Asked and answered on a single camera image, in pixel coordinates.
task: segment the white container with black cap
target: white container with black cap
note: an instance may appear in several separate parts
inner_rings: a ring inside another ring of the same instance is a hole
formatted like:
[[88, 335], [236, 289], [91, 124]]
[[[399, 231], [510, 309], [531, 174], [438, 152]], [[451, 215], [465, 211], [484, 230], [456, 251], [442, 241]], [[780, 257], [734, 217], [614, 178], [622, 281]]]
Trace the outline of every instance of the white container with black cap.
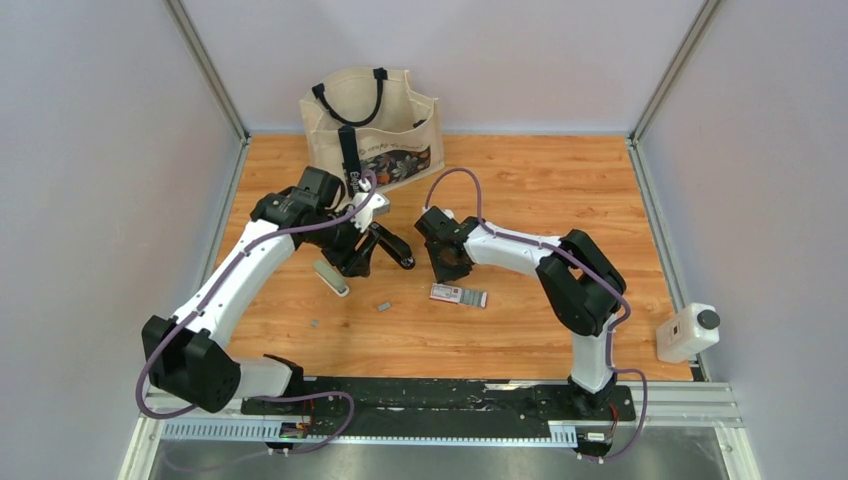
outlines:
[[657, 329], [657, 358], [680, 363], [718, 343], [721, 319], [715, 307], [690, 303]]

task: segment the wood-grain platform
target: wood-grain platform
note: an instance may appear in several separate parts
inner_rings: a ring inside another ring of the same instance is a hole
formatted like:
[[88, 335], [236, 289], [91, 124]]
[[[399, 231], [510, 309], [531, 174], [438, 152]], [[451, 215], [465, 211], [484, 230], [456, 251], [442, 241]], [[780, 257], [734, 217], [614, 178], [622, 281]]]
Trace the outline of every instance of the wood-grain platform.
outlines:
[[[619, 327], [615, 360], [652, 380], [691, 380], [689, 367], [655, 356], [654, 330], [672, 314], [633, 169], [621, 137], [447, 136], [447, 166], [480, 178], [484, 216], [499, 226], [541, 235], [588, 232], [628, 283], [633, 317]], [[303, 136], [253, 138], [219, 253], [241, 234], [254, 204], [295, 185], [308, 154]], [[564, 379], [571, 368], [570, 332], [538, 280], [475, 266], [458, 285], [489, 292], [485, 309], [429, 300], [433, 272], [413, 223], [435, 175], [387, 194], [391, 213], [379, 221], [413, 248], [418, 265], [401, 270], [377, 249], [369, 278], [349, 279], [339, 298], [317, 277], [317, 248], [304, 245], [247, 309], [227, 350], [272, 353], [307, 375]], [[434, 204], [462, 219], [474, 213], [471, 180], [447, 177]], [[377, 306], [391, 302], [378, 312]]]

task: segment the metal frame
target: metal frame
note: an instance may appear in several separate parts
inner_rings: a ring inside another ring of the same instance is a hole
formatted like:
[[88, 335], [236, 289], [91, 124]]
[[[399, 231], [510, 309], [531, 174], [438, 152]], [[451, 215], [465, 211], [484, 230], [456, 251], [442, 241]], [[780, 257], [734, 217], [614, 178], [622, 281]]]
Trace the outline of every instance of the metal frame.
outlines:
[[224, 83], [215, 70], [215, 66], [212, 65], [209, 53], [206, 52], [206, 47], [200, 41], [200, 35], [198, 35], [197, 29], [194, 27], [194, 23], [192, 23], [191, 17], [189, 17], [182, 0], [163, 0], [163, 3], [174, 19], [174, 23], [176, 23], [177, 29], [182, 34], [186, 46], [194, 57], [194, 61], [197, 63], [198, 68], [200, 68], [200, 73], [206, 79], [209, 89], [221, 106], [224, 116], [227, 117], [230, 127], [232, 127], [233, 132], [241, 140], [242, 144], [247, 143], [250, 134], [244, 126], [241, 117], [239, 117], [235, 104], [227, 93], [227, 89], [224, 88]]
[[701, 9], [695, 16], [695, 20], [689, 27], [689, 31], [683, 37], [683, 42], [677, 48], [677, 52], [672, 57], [671, 63], [666, 69], [665, 74], [663, 74], [662, 80], [660, 80], [657, 89], [651, 96], [651, 100], [648, 101], [648, 105], [645, 106], [645, 110], [636, 122], [636, 127], [630, 134], [631, 140], [638, 142], [645, 136], [645, 132], [651, 125], [651, 121], [653, 121], [654, 115], [656, 115], [663, 100], [665, 100], [666, 94], [677, 80], [678, 74], [683, 70], [695, 46], [698, 44], [698, 41], [701, 39], [701, 36], [706, 31], [715, 13], [718, 11], [718, 7], [722, 3], [723, 0], [704, 0], [704, 3], [701, 4]]
[[[216, 231], [212, 251], [207, 260], [204, 278], [214, 268], [217, 258], [217, 250], [220, 246], [223, 232], [226, 227], [228, 214], [232, 208], [238, 182], [244, 167], [247, 149], [249, 147], [250, 133], [244, 127], [236, 112], [233, 103], [228, 96], [223, 83], [215, 72], [212, 62], [203, 47], [202, 42], [185, 11], [180, 0], [163, 0], [168, 6], [180, 31], [185, 37], [186, 43], [192, 52], [198, 66], [206, 78], [210, 89], [214, 93], [221, 108], [230, 121], [236, 135], [242, 140], [243, 146], [239, 155], [233, 179], [227, 191], [226, 200], [221, 212], [221, 220]], [[628, 132], [628, 151], [633, 164], [636, 180], [639, 185], [645, 211], [651, 232], [655, 238], [660, 263], [665, 273], [669, 293], [675, 310], [682, 308], [688, 298], [685, 287], [681, 284], [677, 272], [678, 262], [674, 250], [668, 241], [667, 229], [663, 222], [663, 215], [655, 195], [655, 189], [646, 167], [644, 153], [640, 141], [647, 132], [650, 124], [661, 107], [663, 100], [677, 80], [683, 67], [686, 65], [691, 53], [698, 41], [703, 36], [710, 21], [714, 18], [721, 0], [704, 0], [695, 20], [693, 21], [681, 45], [677, 49], [669, 64], [662, 80], [657, 86], [651, 100], [646, 105], [636, 127]], [[562, 383], [562, 381], [518, 381], [518, 385], [538, 383]], [[642, 385], [639, 382], [620, 382], [632, 389], [634, 406], [641, 408]], [[716, 438], [722, 446], [722, 457], [728, 476], [731, 480], [736, 479], [759, 479], [756, 462], [751, 451], [748, 437], [745, 432], [744, 422], [739, 414], [735, 398], [730, 385], [717, 382], [657, 382], [649, 381], [649, 401], [647, 428], [674, 428], [674, 427], [702, 427], [712, 428], [716, 432]], [[169, 411], [184, 406], [185, 403], [157, 389], [151, 389], [147, 401], [151, 408], [157, 411]], [[159, 421], [149, 418], [140, 418], [133, 435], [130, 448], [121, 470], [121, 479], [146, 480], [153, 466], [153, 459], [159, 442], [163, 439], [174, 439], [180, 435], [185, 436], [187, 432], [192, 433], [192, 439], [207, 440], [239, 440], [239, 441], [265, 441], [266, 436], [273, 434], [273, 429], [278, 428], [279, 423], [285, 417], [257, 417], [244, 416], [240, 413], [241, 401], [233, 400], [217, 414], [210, 414], [195, 410], [179, 419]], [[578, 426], [594, 426], [599, 422], [554, 422], [551, 424], [553, 432], [570, 432]], [[453, 443], [445, 439], [412, 439], [412, 438], [363, 438], [345, 437], [339, 439], [342, 443], [365, 443], [365, 444], [430, 444], [430, 443]]]
[[[513, 381], [514, 388], [538, 384], [562, 384], [562, 380]], [[620, 382], [631, 388], [634, 407], [642, 404], [641, 382]], [[722, 455], [731, 480], [756, 479], [756, 466], [744, 431], [744, 423], [736, 399], [727, 383], [713, 382], [649, 382], [648, 415], [645, 428], [700, 427], [716, 432]], [[173, 411], [185, 402], [158, 389], [151, 389], [148, 405], [157, 412]], [[231, 400], [216, 414], [194, 410], [172, 420], [139, 419], [136, 433], [125, 461], [122, 480], [146, 480], [153, 467], [153, 458], [162, 440], [208, 440], [266, 442], [279, 441], [280, 423], [297, 422], [294, 416], [246, 416], [240, 413], [241, 400]], [[623, 422], [621, 425], [634, 425]], [[519, 446], [568, 448], [574, 441], [574, 429], [586, 426], [606, 426], [608, 422], [556, 421], [550, 422], [551, 439], [443, 439], [411, 437], [358, 437], [342, 435], [338, 443], [367, 445], [452, 445], [452, 446]]]
[[241, 174], [244, 171], [244, 164], [247, 161], [247, 151], [250, 148], [251, 139], [243, 142], [239, 150], [239, 156], [236, 160], [233, 176], [230, 179], [230, 184], [227, 186], [227, 194], [224, 197], [224, 205], [221, 207], [221, 214], [218, 217], [218, 225], [215, 227], [215, 237], [212, 240], [212, 246], [209, 250], [209, 256], [206, 258], [206, 265], [203, 268], [203, 277], [196, 285], [198, 288], [203, 285], [212, 273], [215, 271], [215, 264], [218, 260], [218, 251], [221, 249], [221, 242], [224, 240], [224, 232], [227, 230], [227, 221], [230, 218], [230, 211], [233, 208], [233, 201], [238, 192], [238, 184], [241, 181]]

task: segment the tote bag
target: tote bag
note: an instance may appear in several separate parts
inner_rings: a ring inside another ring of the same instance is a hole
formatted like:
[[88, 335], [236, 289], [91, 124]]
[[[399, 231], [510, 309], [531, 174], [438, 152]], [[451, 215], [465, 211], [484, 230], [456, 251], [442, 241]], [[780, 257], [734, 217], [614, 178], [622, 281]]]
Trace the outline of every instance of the tote bag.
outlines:
[[407, 70], [348, 68], [300, 101], [310, 164], [359, 191], [363, 170], [385, 192], [444, 167], [439, 100], [412, 91]]

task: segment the gray wall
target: gray wall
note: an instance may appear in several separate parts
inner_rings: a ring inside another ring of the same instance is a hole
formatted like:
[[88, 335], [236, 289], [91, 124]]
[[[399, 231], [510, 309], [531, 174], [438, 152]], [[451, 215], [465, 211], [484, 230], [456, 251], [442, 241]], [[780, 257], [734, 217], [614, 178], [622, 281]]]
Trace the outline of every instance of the gray wall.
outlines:
[[115, 478], [237, 142], [162, 2], [6, 2], [0, 45], [0, 478]]
[[702, 0], [184, 0], [251, 130], [334, 70], [412, 70], [449, 130], [625, 131]]
[[844, 478], [848, 3], [725, 2], [644, 150], [768, 479]]

